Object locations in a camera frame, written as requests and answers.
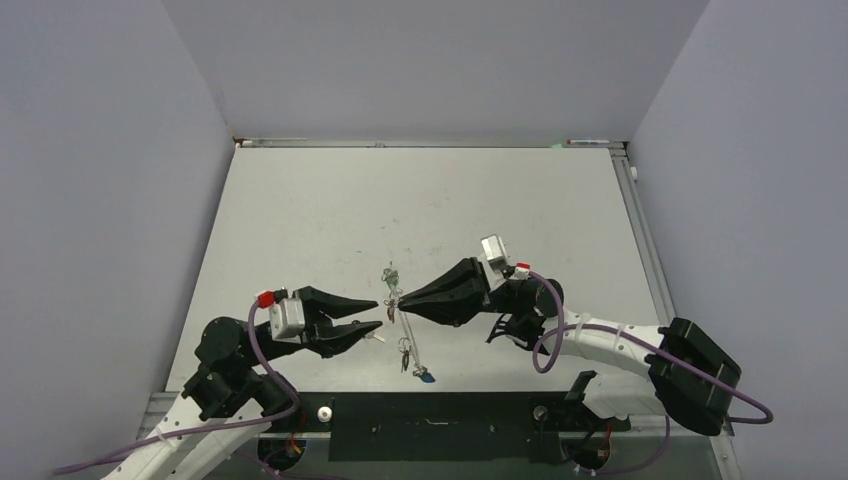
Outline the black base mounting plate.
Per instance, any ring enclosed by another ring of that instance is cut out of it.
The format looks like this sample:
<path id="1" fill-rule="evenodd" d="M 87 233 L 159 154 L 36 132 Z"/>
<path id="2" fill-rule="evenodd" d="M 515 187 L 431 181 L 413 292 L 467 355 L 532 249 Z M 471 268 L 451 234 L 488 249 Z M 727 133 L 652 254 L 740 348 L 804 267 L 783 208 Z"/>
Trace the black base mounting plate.
<path id="1" fill-rule="evenodd" d="M 304 393 L 257 452 L 288 468 L 324 441 L 331 461 L 488 461 L 559 464 L 594 447 L 588 434 L 630 430 L 566 392 Z"/>

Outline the aluminium rail back edge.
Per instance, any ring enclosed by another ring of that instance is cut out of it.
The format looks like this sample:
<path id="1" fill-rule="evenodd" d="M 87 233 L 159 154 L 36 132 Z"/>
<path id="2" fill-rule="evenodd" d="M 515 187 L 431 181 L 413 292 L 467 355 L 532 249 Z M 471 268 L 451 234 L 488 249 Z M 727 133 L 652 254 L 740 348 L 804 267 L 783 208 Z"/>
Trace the aluminium rail back edge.
<path id="1" fill-rule="evenodd" d="M 624 150 L 626 141 L 563 140 L 318 140 L 307 138 L 234 138 L 241 148 L 607 148 Z"/>

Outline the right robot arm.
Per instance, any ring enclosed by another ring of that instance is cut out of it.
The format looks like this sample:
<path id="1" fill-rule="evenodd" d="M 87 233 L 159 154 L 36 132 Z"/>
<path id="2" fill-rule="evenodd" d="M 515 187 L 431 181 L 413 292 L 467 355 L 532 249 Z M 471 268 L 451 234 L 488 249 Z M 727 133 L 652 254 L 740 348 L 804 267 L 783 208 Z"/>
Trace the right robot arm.
<path id="1" fill-rule="evenodd" d="M 490 339 L 505 337 L 548 369 L 561 356 L 616 368 L 575 381 L 565 401 L 567 419 L 589 428 L 600 419 L 667 416 L 705 436 L 718 435 L 741 368 L 695 322 L 634 325 L 577 314 L 564 305 L 561 285 L 528 265 L 495 272 L 466 258 L 424 287 L 401 295 L 400 311 L 439 325 L 460 327 L 482 313 L 500 315 Z"/>

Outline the black headed key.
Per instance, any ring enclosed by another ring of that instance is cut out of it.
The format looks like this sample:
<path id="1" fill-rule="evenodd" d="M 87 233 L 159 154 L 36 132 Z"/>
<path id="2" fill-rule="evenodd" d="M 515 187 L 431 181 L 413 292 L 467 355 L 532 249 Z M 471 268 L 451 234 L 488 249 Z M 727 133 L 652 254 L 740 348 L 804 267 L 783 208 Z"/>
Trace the black headed key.
<path id="1" fill-rule="evenodd" d="M 375 332 L 369 332 L 369 333 L 367 333 L 367 334 L 365 335 L 365 338 L 366 338 L 366 339 L 369 339 L 369 340 L 376 340 L 376 341 L 381 342 L 381 343 L 385 343 L 385 342 L 386 342 L 386 340 L 385 340 L 382 336 L 380 336 L 379 334 L 377 334 L 377 333 L 375 333 Z"/>

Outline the aluminium rail right side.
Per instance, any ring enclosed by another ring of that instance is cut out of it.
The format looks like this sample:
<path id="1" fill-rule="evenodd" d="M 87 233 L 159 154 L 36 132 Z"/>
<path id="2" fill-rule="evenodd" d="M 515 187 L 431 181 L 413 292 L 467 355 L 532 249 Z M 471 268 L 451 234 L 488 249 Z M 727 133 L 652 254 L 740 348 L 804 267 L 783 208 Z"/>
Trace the aluminium rail right side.
<path id="1" fill-rule="evenodd" d="M 637 176 L 625 145 L 610 149 L 614 171 L 625 202 L 660 323 L 661 343 L 692 367 L 697 367 L 732 387 L 738 385 L 741 368 L 709 335 L 691 320 L 677 316 L 661 261 L 637 192 Z M 706 436 L 732 430 L 728 410 L 733 396 L 712 383 L 674 365 L 656 360 L 650 371 L 659 379 L 659 400 L 667 415 L 680 426 Z"/>

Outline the large grey keyring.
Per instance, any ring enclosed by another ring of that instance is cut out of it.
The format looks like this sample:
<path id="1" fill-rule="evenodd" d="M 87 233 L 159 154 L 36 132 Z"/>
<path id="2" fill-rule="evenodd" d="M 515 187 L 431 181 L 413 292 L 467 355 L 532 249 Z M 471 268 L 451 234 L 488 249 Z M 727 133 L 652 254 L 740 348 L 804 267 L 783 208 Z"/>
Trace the large grey keyring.
<path id="1" fill-rule="evenodd" d="M 388 295 L 387 295 L 386 299 L 384 300 L 384 302 L 386 300 L 393 300 L 394 303 L 395 303 L 395 319 L 396 319 L 396 321 L 393 324 L 399 324 L 401 329 L 402 329 L 402 335 L 401 335 L 400 339 L 398 340 L 398 350 L 401 354 L 401 371 L 411 373 L 413 376 L 414 376 L 415 372 L 419 372 L 419 371 L 429 372 L 428 369 L 421 362 L 418 344 L 415 340 L 410 321 L 408 320 L 407 315 L 404 312 L 402 312 L 399 308 L 399 302 L 400 302 L 403 291 L 399 286 L 400 276 L 399 276 L 398 270 L 397 270 L 397 275 L 395 277 L 391 277 L 391 278 L 388 278 L 386 280 L 383 279 L 383 271 L 382 271 L 381 281 L 386 285 L 386 287 L 388 289 Z"/>

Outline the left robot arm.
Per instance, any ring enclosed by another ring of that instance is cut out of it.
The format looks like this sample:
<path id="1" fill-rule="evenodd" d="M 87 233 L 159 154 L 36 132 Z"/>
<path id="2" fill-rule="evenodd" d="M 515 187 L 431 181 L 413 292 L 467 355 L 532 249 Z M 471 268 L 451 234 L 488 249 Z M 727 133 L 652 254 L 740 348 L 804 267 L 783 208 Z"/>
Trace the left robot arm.
<path id="1" fill-rule="evenodd" d="M 300 397 L 271 360 L 348 351 L 381 327 L 355 319 L 377 305 L 314 287 L 279 289 L 257 294 L 247 320 L 211 320 L 195 349 L 197 370 L 148 436 L 119 454 L 108 478 L 202 479 L 249 439 L 289 428 Z"/>

